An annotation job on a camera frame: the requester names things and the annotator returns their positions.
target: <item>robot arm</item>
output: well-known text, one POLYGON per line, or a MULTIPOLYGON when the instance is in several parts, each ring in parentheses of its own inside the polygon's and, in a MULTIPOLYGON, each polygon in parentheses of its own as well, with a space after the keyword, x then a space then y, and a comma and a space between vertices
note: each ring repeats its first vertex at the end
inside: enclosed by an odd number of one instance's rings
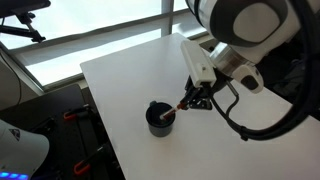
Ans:
MULTIPOLYGON (((255 64, 300 29, 298 18, 288 0, 186 2, 199 23, 221 42, 210 54, 210 64, 253 93, 259 93, 264 86, 255 64)), ((320 9, 319 0, 308 2, 314 12, 320 9)), ((183 52, 185 57, 190 56, 187 51, 183 52)))

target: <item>white tabletop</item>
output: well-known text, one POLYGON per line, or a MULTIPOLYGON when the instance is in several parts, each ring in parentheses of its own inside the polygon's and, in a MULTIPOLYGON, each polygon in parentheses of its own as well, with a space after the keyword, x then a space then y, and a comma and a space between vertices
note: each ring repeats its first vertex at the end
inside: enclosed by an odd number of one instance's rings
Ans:
MULTIPOLYGON (((281 138, 244 142, 216 110, 188 110, 167 137, 151 135, 149 103, 175 105, 185 93, 184 39, 174 34, 81 64, 126 179, 318 180, 320 122, 312 117, 281 138)), ((268 127, 290 108, 267 89, 253 95, 234 85, 240 102, 231 116, 248 128, 268 127)), ((224 109, 234 100, 226 88, 216 98, 224 109)))

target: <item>white table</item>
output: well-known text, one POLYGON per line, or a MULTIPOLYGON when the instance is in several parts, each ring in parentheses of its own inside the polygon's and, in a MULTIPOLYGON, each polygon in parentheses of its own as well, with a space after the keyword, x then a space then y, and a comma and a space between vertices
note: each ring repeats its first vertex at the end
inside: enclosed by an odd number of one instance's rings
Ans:
MULTIPOLYGON (((170 135, 151 135, 149 103, 175 105, 185 93, 184 39, 174 34, 81 65, 126 179, 319 180, 320 122, 312 117, 276 140, 244 142, 216 110, 188 110, 170 135)), ((270 126, 291 106, 267 89, 253 95, 234 85, 241 100, 231 116, 248 128, 270 126)), ((226 88, 216 98, 224 109, 234 100, 226 88)))

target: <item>black cup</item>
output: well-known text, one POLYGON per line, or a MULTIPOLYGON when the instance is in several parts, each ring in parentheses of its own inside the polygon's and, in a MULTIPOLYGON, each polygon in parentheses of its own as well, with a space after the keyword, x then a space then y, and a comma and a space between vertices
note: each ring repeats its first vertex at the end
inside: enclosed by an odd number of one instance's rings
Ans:
POLYGON ((170 134, 176 115, 173 114, 166 120, 160 119, 160 116, 170 109, 172 109, 172 106, 166 103, 157 103, 155 101, 150 103, 150 107, 146 112, 146 119, 149 124, 149 130, 154 136, 165 137, 170 134))

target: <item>window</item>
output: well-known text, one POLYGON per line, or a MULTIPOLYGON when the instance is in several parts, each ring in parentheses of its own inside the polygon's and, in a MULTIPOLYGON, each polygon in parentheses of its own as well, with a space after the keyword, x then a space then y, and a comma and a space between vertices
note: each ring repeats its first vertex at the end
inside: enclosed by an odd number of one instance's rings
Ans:
MULTIPOLYGON (((79 78, 82 62, 170 32, 190 37, 205 31, 185 0, 51 0, 50 7, 33 13, 32 26, 46 41, 2 34, 1 42, 43 90, 79 78)), ((6 18, 5 25, 26 28, 16 17, 6 18)))

